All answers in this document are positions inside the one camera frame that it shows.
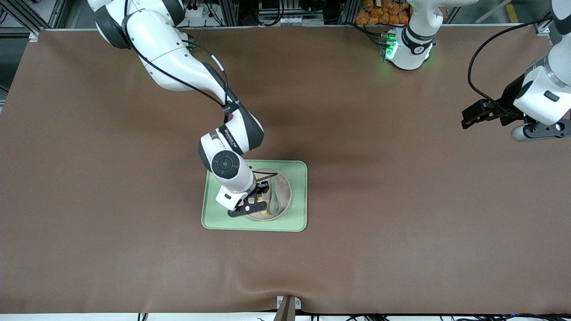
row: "brown table surface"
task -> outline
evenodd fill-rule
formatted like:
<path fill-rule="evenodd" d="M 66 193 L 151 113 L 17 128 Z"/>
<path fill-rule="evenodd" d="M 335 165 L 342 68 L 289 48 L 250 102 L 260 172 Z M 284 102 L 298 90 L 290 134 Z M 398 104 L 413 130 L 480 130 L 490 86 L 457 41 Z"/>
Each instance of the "brown table surface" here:
<path fill-rule="evenodd" d="M 309 168 L 299 233 L 203 228 L 219 107 L 97 32 L 41 32 L 0 117 L 0 311 L 571 312 L 569 142 L 460 126 L 499 30 L 443 28 L 412 72 L 350 28 L 204 32 L 265 128 L 247 158 Z M 499 96 L 548 50 L 514 31 L 475 83 Z"/>

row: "green led light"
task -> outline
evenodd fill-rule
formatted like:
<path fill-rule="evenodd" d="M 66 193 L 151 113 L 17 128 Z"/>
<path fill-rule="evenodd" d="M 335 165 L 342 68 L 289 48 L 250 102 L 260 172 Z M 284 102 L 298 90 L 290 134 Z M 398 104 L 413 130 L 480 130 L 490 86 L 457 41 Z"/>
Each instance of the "green led light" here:
<path fill-rule="evenodd" d="M 395 56 L 396 50 L 399 48 L 399 42 L 394 41 L 389 48 L 387 48 L 387 59 L 392 59 Z"/>

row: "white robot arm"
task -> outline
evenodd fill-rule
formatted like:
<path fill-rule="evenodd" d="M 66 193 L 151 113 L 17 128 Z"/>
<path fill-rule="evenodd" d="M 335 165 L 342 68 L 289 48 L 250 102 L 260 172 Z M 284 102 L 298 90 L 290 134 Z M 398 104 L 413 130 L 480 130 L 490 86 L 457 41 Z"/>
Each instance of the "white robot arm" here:
<path fill-rule="evenodd" d="M 432 42 L 444 20 L 442 6 L 468 6 L 479 0 L 407 0 L 413 8 L 412 17 L 404 28 L 389 31 L 395 35 L 393 47 L 385 54 L 398 68 L 413 70 L 428 59 Z"/>
<path fill-rule="evenodd" d="M 481 99 L 463 111 L 464 129 L 500 118 L 503 126 L 523 120 L 512 130 L 519 142 L 564 138 L 571 133 L 565 114 L 571 109 L 571 6 L 552 0 L 555 28 L 562 40 L 504 90 L 500 99 Z"/>
<path fill-rule="evenodd" d="M 173 91 L 196 90 L 216 101 L 225 116 L 232 115 L 230 121 L 201 137 L 198 153 L 222 185 L 216 200 L 234 210 L 256 188 L 254 174 L 241 155 L 260 146 L 264 138 L 262 126 L 215 69 L 191 55 L 187 46 L 193 44 L 188 35 L 173 28 L 178 21 L 175 14 L 178 9 L 175 6 L 169 9 L 169 0 L 134 1 L 140 3 L 131 6 L 124 0 L 113 0 L 98 8 L 98 29 L 113 46 L 133 49 L 161 87 Z M 145 1 L 152 9 L 145 9 Z M 184 14 L 183 4 L 176 1 Z M 212 58 L 224 72 L 216 57 Z M 206 91 L 214 93 L 218 100 Z"/>

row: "black cable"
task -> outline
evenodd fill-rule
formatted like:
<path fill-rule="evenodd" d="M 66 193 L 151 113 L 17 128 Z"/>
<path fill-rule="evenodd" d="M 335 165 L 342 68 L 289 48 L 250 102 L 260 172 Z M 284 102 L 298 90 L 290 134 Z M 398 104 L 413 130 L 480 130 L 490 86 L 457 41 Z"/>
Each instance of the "black cable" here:
<path fill-rule="evenodd" d="M 278 175 L 276 172 L 260 172 L 260 171 L 254 171 L 254 170 L 252 170 L 252 172 L 254 172 L 254 173 L 256 173 L 256 174 L 264 174 L 264 175 L 267 175 L 267 176 L 264 176 L 264 177 L 262 177 L 262 178 L 258 178 L 258 179 L 256 180 L 256 182 L 260 182 L 260 181 L 262 181 L 262 180 L 265 180 L 265 179 L 268 179 L 268 178 L 272 178 L 272 177 Z"/>
<path fill-rule="evenodd" d="M 462 9 L 462 7 L 458 7 L 458 9 L 456 9 L 456 12 L 454 13 L 454 15 L 452 17 L 448 18 L 448 21 L 446 21 L 447 24 L 452 23 L 452 20 L 454 20 L 454 18 L 456 18 L 456 15 L 458 14 L 458 11 L 460 11 L 460 9 Z"/>
<path fill-rule="evenodd" d="M 546 20 L 551 19 L 552 17 L 545 17 L 545 18 L 541 18 L 537 21 L 534 22 L 528 22 L 528 23 L 523 23 L 522 25 L 517 25 L 517 26 L 513 26 L 510 28 L 507 28 L 505 30 L 500 31 L 499 33 L 491 36 L 490 38 L 488 38 L 488 40 L 484 41 L 484 43 L 478 48 L 478 50 L 476 50 L 476 52 L 474 53 L 474 55 L 472 56 L 472 59 L 470 60 L 470 64 L 468 65 L 468 85 L 470 85 L 470 88 L 472 88 L 473 91 L 475 91 L 476 93 L 478 93 L 478 95 L 486 98 L 487 100 L 490 101 L 490 103 L 492 103 L 494 106 L 496 106 L 497 108 L 499 108 L 501 111 L 507 113 L 508 115 L 511 115 L 513 117 L 518 117 L 518 115 L 516 115 L 514 112 L 505 109 L 504 107 L 500 106 L 500 104 L 498 104 L 494 99 L 492 99 L 492 97 L 488 96 L 486 93 L 484 93 L 483 91 L 481 91 L 480 89 L 476 88 L 476 86 L 474 86 L 474 84 L 472 83 L 472 66 L 474 65 L 474 60 L 476 60 L 476 57 L 478 56 L 478 54 L 482 51 L 482 49 L 489 44 L 492 40 L 496 39 L 497 37 L 508 33 L 510 31 L 513 31 L 515 29 L 519 29 L 519 28 L 523 28 L 523 27 L 527 27 L 530 25 L 534 25 L 536 23 L 540 23 Z"/>
<path fill-rule="evenodd" d="M 253 0 L 252 3 L 254 5 L 252 5 L 253 9 L 256 9 L 255 4 L 258 2 L 258 0 Z M 254 19 L 254 21 L 260 25 L 260 26 L 266 26 L 266 27 L 271 27 L 273 25 L 276 25 L 278 22 L 280 22 L 282 20 L 282 18 L 284 17 L 284 14 L 286 13 L 286 4 L 284 3 L 284 0 L 280 0 L 280 4 L 282 5 L 281 9 L 282 9 L 282 13 L 280 14 L 280 6 L 278 5 L 278 16 L 276 17 L 276 19 L 274 20 L 274 22 L 270 23 L 269 25 L 266 25 L 265 23 L 261 22 L 258 20 L 257 17 L 255 17 L 255 11 L 256 10 L 252 10 L 252 18 Z"/>
<path fill-rule="evenodd" d="M 8 17 L 8 11 L 4 11 L 4 9 L 0 8 L 0 18 L 2 19 L 2 21 L 0 21 L 0 25 L 4 23 L 4 21 L 6 21 L 6 18 Z"/>
<path fill-rule="evenodd" d="M 379 46 L 379 47 L 387 47 L 387 45 L 384 45 L 384 44 L 382 44 L 382 43 L 380 43 L 380 42 L 377 42 L 376 40 L 374 40 L 373 38 L 371 38 L 372 35 L 369 34 L 369 31 L 367 31 L 367 28 L 365 28 L 365 25 L 363 25 L 363 30 L 365 31 L 365 34 L 367 35 L 367 37 L 369 37 L 369 40 L 370 40 L 372 43 L 376 44 L 376 45 Z"/>
<path fill-rule="evenodd" d="M 218 58 L 216 58 L 216 56 L 214 56 L 213 53 L 211 53 L 208 49 L 204 48 L 203 46 L 199 45 L 198 43 L 193 43 L 193 42 L 185 41 L 185 40 L 183 40 L 183 42 L 187 42 L 189 44 L 189 46 L 191 46 L 191 47 L 198 47 L 198 48 L 202 49 L 205 53 L 210 55 L 210 58 L 212 58 L 212 60 L 214 60 L 217 65 L 219 65 L 220 70 L 222 71 L 222 75 L 224 75 L 224 105 L 226 105 L 226 102 L 228 101 L 228 75 L 226 75 L 226 71 L 224 70 L 224 67 L 222 67 L 222 64 L 220 63 Z M 226 115 L 224 118 L 224 123 L 227 123 L 227 122 L 228 122 L 228 115 Z"/>
<path fill-rule="evenodd" d="M 361 31 L 362 33 L 366 33 L 366 34 L 370 34 L 370 35 L 378 35 L 380 36 L 381 33 L 374 33 L 371 31 L 366 31 L 364 28 L 361 28 L 359 25 L 357 25 L 356 23 L 353 22 L 346 22 L 344 23 L 344 25 L 349 25 L 349 26 L 353 26 L 355 28 L 357 28 L 358 31 Z M 389 25 L 387 23 L 377 23 L 375 26 L 388 26 L 388 27 L 395 27 L 395 28 L 404 28 L 404 26 L 399 26 L 399 25 Z"/>
<path fill-rule="evenodd" d="M 214 9 L 212 7 L 212 1 L 207 0 L 206 6 L 210 10 L 210 12 L 212 12 L 212 17 L 214 18 L 214 20 L 216 20 L 216 22 L 220 25 L 220 27 L 223 27 L 224 24 L 222 23 L 222 20 L 220 18 L 218 18 L 218 14 L 216 13 L 216 11 L 214 11 Z"/>
<path fill-rule="evenodd" d="M 153 67 L 154 69 L 157 69 L 158 71 L 160 71 L 161 73 L 163 73 L 164 75 L 166 75 L 167 77 L 170 77 L 178 82 L 180 82 L 181 84 L 188 86 L 196 91 L 198 91 L 199 93 L 205 95 L 206 97 L 212 99 L 213 101 L 215 101 L 218 105 L 220 105 L 221 108 L 225 107 L 225 104 L 222 104 L 221 102 L 218 101 L 218 99 L 214 98 L 212 95 L 210 95 L 209 93 L 205 92 L 204 90 L 198 89 L 195 86 L 167 73 L 166 71 L 162 70 L 161 68 L 159 68 L 157 65 L 155 65 L 154 63 L 152 63 L 150 60 L 147 59 L 147 57 L 143 56 L 143 54 L 140 53 L 139 50 L 137 50 L 137 48 L 135 47 L 135 44 L 132 42 L 131 37 L 129 36 L 129 32 L 127 30 L 127 28 L 124 29 L 125 30 L 125 35 L 127 36 L 127 39 L 129 39 L 129 42 L 131 43 L 131 47 L 133 48 L 133 50 L 135 50 L 135 52 L 139 55 L 139 57 L 141 57 L 141 59 L 143 59 L 146 63 L 148 63 L 149 65 L 151 65 L 151 67 Z"/>

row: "green tray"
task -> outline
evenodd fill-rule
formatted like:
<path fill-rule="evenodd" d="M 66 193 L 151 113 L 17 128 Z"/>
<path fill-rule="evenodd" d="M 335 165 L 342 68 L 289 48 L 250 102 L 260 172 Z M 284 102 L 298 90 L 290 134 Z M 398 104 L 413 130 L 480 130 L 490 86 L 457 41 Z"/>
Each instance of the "green tray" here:
<path fill-rule="evenodd" d="M 274 168 L 287 177 L 291 185 L 289 207 L 273 220 L 254 220 L 249 216 L 231 218 L 228 210 L 216 201 L 220 183 L 211 172 L 206 175 L 202 226 L 213 230 L 301 232 L 307 225 L 307 165 L 300 160 L 246 159 L 252 169 Z"/>

